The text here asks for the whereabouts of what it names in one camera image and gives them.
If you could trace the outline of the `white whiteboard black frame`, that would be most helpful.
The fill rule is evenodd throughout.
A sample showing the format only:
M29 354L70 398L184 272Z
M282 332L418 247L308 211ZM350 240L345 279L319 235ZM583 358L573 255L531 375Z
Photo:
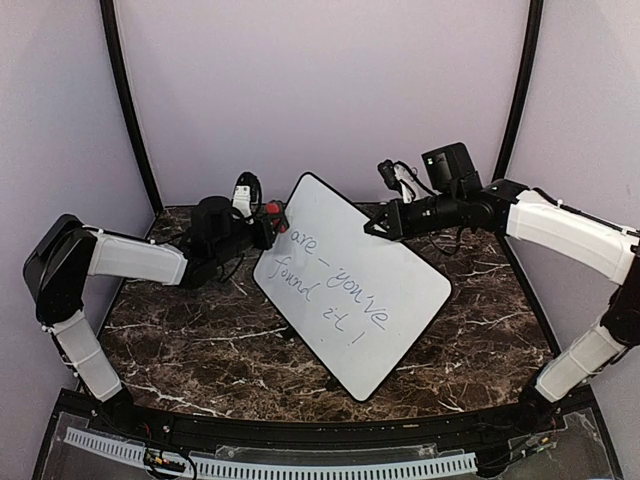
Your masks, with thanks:
M452 295L407 246L369 235L367 216L316 175L297 181L289 229L253 279L348 394L367 401Z

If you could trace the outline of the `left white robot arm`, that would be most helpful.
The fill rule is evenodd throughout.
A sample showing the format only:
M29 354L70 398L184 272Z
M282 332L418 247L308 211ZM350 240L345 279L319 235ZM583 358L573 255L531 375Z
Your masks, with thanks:
M120 436L131 436L141 427L141 415L122 399L126 388L84 313L87 278L113 276L199 288L245 251L270 249L287 228L279 201L243 213L222 196L207 197L192 210L191 224L177 244L113 233L64 214L25 261L23 278L42 329L89 392L105 403L103 421Z

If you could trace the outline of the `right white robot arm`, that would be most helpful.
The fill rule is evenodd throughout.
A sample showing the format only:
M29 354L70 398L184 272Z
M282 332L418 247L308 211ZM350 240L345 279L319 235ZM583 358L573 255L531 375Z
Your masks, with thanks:
M616 284L605 313L569 349L548 363L521 394L510 424L534 432L549 405L639 344L639 232L554 199L539 187L507 179L483 185L465 144L423 153L431 184L425 186L402 161L377 169L399 193L365 224L365 233L390 241L443 229L483 229L531 242L599 272Z

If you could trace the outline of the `red whiteboard eraser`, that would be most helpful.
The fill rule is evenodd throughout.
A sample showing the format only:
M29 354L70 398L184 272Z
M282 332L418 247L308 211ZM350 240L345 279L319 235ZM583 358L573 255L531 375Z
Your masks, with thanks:
M271 201L265 205L268 215L281 215L284 213L284 206L280 201Z

